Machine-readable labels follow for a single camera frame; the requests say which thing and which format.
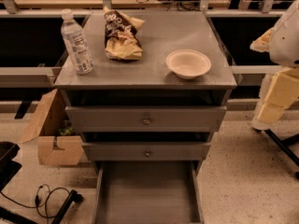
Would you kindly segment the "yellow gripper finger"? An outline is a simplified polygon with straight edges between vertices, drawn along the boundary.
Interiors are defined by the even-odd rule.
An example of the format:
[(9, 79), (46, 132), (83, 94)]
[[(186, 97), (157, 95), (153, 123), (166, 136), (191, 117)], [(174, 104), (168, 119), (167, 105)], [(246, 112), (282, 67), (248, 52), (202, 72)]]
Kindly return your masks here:
[(272, 32), (273, 32), (272, 28), (267, 30), (260, 37), (254, 40), (250, 44), (249, 48), (257, 52), (268, 52), (270, 50), (270, 40), (271, 40)]
[(266, 130), (273, 126), (299, 98), (299, 70), (285, 68), (263, 79), (251, 126)]

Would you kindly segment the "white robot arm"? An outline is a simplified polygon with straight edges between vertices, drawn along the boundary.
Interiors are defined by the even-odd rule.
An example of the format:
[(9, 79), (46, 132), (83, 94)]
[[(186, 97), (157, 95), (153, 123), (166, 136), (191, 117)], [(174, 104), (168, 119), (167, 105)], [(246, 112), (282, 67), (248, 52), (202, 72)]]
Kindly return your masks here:
[(299, 1), (294, 1), (249, 48), (268, 52), (270, 60), (282, 67), (264, 77), (251, 122), (254, 129), (266, 130), (299, 98)]

